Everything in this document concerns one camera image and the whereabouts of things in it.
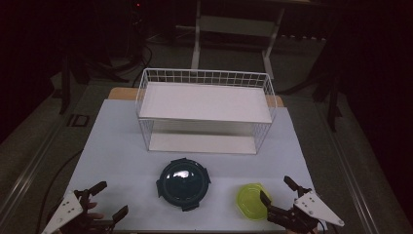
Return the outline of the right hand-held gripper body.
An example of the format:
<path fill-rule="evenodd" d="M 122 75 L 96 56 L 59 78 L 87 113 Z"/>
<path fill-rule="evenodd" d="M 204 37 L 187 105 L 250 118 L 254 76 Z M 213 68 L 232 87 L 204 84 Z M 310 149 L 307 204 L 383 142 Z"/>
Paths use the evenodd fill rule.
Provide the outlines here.
<path fill-rule="evenodd" d="M 293 201 L 289 210 L 271 204 L 267 208 L 267 220 L 285 229 L 308 232 L 318 227 L 321 221 L 343 227 L 345 221 L 333 212 L 314 192 L 306 193 Z"/>

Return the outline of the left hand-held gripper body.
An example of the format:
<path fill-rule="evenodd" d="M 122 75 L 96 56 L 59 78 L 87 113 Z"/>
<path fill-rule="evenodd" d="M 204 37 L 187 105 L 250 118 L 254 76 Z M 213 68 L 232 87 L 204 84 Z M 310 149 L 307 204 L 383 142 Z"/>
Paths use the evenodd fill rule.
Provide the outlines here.
<path fill-rule="evenodd" d="M 69 191 L 56 207 L 41 234 L 112 234 L 113 220 L 104 220 L 99 214 L 89 214 L 95 207 L 90 197 L 97 191 Z"/>

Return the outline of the green plastic bowl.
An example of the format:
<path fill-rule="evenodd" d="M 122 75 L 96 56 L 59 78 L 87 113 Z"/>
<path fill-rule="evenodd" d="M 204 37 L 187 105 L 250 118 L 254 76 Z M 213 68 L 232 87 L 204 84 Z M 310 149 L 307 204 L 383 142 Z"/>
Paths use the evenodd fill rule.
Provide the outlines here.
<path fill-rule="evenodd" d="M 260 200 L 260 192 L 271 199 L 271 195 L 261 183 L 248 183 L 242 185 L 238 190 L 236 205 L 247 219 L 263 220 L 267 218 L 267 208 Z"/>

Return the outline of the dark blue lidded container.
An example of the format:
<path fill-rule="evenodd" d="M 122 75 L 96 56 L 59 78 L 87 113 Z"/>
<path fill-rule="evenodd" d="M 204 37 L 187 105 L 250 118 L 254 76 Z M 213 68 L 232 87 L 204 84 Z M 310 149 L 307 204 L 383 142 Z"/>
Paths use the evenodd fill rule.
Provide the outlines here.
<path fill-rule="evenodd" d="M 156 181 L 159 197 L 183 212 L 195 210 L 211 184 L 207 169 L 187 158 L 171 161 Z"/>

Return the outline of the white wire shelf rack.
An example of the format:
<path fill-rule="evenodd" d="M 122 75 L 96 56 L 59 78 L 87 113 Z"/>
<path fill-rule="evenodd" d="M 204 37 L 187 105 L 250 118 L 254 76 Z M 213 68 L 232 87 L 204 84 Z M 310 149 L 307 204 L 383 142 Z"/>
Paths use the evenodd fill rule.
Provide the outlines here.
<path fill-rule="evenodd" d="M 135 99 L 149 151 L 255 154 L 279 102 L 266 73 L 147 68 Z"/>

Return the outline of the person's left hand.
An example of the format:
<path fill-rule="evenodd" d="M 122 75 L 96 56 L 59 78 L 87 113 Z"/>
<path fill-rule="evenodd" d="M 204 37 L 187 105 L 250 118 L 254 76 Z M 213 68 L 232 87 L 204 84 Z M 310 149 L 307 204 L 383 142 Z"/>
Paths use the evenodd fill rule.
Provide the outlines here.
<path fill-rule="evenodd" d="M 97 202 L 89 201 L 85 212 L 85 227 L 89 230 L 101 229 L 104 225 L 104 214 L 95 213 Z"/>

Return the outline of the person's right hand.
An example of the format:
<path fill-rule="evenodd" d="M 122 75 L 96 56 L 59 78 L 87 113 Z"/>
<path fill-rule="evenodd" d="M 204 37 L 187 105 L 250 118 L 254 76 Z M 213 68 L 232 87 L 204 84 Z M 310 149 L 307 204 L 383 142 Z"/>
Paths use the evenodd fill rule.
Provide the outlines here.
<path fill-rule="evenodd" d="M 308 232 L 297 232 L 290 229 L 285 229 L 285 234 L 319 234 L 319 231 L 316 228 Z"/>

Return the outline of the pale blue table mat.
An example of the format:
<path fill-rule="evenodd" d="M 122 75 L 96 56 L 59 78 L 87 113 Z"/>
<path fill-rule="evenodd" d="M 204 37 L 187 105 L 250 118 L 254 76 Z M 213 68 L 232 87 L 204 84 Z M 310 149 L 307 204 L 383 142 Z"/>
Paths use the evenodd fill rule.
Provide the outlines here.
<path fill-rule="evenodd" d="M 184 212 L 159 197 L 156 182 L 180 152 L 146 149 L 130 100 L 103 102 L 89 139 L 69 180 L 68 189 L 84 190 L 100 181 L 106 188 L 95 196 L 97 211 L 112 215 L 121 207 L 129 212 L 119 231 L 154 232 L 270 232 L 277 226 L 267 220 L 245 218 L 236 205 L 244 184 L 261 183 L 277 207 L 288 209 L 296 193 L 283 181 L 313 185 L 288 110 L 281 107 L 275 122 L 255 155 L 191 153 L 189 159 L 207 169 L 211 183 L 205 198 L 193 211 Z"/>

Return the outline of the black floor socket plate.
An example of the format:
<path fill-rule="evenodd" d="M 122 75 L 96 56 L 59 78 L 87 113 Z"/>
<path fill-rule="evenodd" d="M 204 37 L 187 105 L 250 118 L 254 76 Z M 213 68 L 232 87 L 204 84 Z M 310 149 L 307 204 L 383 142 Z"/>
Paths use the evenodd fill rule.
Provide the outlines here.
<path fill-rule="evenodd" d="M 67 127 L 87 127 L 90 122 L 89 115 L 82 115 L 82 114 L 71 114 L 66 126 Z"/>

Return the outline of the dark stand leg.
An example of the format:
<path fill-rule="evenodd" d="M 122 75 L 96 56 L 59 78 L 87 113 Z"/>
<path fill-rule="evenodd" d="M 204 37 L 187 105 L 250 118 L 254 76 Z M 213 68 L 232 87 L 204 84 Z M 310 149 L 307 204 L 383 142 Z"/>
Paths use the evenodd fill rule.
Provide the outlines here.
<path fill-rule="evenodd" d="M 329 97 L 329 104 L 328 104 L 328 112 L 327 112 L 327 123 L 332 132 L 336 131 L 335 128 L 335 118 L 337 115 L 337 100 L 338 100 L 338 93 L 339 93 L 339 84 L 340 84 L 341 76 L 337 74 L 331 83 L 330 89 L 330 97 Z"/>
<path fill-rule="evenodd" d="M 64 114 L 70 104 L 70 70 L 68 55 L 62 58 L 61 69 L 61 107 L 60 114 Z"/>

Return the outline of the wooden table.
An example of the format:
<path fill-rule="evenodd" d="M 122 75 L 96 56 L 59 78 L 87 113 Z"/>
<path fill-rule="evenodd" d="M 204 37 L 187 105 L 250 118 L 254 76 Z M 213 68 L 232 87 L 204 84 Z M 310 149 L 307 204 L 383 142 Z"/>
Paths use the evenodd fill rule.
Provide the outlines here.
<path fill-rule="evenodd" d="M 120 99 L 120 100 L 135 100 L 139 88 L 126 88 L 126 87 L 115 87 L 113 88 L 109 95 L 109 99 Z M 275 95 L 266 95 L 267 104 L 270 107 L 284 107 L 282 98 Z"/>

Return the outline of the grey metal stand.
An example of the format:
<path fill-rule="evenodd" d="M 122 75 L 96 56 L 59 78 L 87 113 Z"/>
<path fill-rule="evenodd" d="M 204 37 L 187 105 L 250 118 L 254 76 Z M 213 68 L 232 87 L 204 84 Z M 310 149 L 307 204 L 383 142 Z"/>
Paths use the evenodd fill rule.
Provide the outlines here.
<path fill-rule="evenodd" d="M 208 16 L 202 14 L 202 1 L 197 0 L 195 19 L 195 45 L 191 60 L 191 68 L 198 69 L 201 54 L 201 32 L 218 32 L 247 36 L 267 37 L 269 44 L 261 52 L 265 72 L 274 78 L 270 55 L 273 51 L 278 32 L 281 27 L 285 8 L 280 8 L 276 13 L 276 20 L 263 21 L 254 19 L 234 19 L 225 17 Z"/>

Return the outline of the metal floor rail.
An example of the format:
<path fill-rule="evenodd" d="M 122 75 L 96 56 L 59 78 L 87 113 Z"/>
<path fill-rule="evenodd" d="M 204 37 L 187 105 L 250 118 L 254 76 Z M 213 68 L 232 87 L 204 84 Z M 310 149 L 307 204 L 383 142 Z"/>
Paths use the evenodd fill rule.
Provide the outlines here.
<path fill-rule="evenodd" d="M 351 166 L 347 159 L 347 155 L 344 152 L 343 146 L 337 138 L 336 134 L 329 127 L 329 124 L 327 122 L 326 107 L 322 103 L 319 103 L 316 105 L 316 108 L 324 126 L 326 127 L 329 139 L 333 144 L 333 148 L 337 153 L 340 175 L 345 181 L 346 188 L 348 190 L 349 195 L 352 198 L 353 206 L 357 211 L 357 217 L 361 222 L 364 233 L 379 234 L 377 225 L 375 224 L 375 221 L 372 218 L 371 212 L 366 204 L 364 195 L 357 183 L 355 174 L 351 169 Z"/>
<path fill-rule="evenodd" d="M 36 177 L 38 170 L 46 157 L 49 148 L 55 141 L 60 129 L 65 125 L 65 118 L 58 117 L 52 125 L 52 128 L 46 134 L 45 139 L 41 142 L 39 148 L 33 154 L 33 157 L 25 167 L 23 172 L 16 180 L 11 192 L 7 195 L 5 201 L 0 206 L 0 219 L 9 217 L 19 205 L 26 191 L 30 187 L 33 179 Z"/>

